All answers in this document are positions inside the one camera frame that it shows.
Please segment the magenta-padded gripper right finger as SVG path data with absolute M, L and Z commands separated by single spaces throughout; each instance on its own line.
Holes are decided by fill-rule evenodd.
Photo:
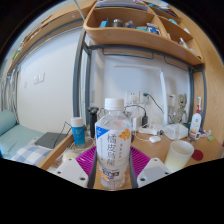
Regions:
M 159 158 L 149 158 L 134 147 L 130 148 L 129 170 L 133 189 L 148 185 L 171 173 Z

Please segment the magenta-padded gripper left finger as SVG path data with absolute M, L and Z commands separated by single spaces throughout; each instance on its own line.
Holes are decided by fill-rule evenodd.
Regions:
M 54 174 L 81 187 L 92 189 L 95 183 L 96 164 L 96 147 L 92 147 L 77 158 L 66 159 Z

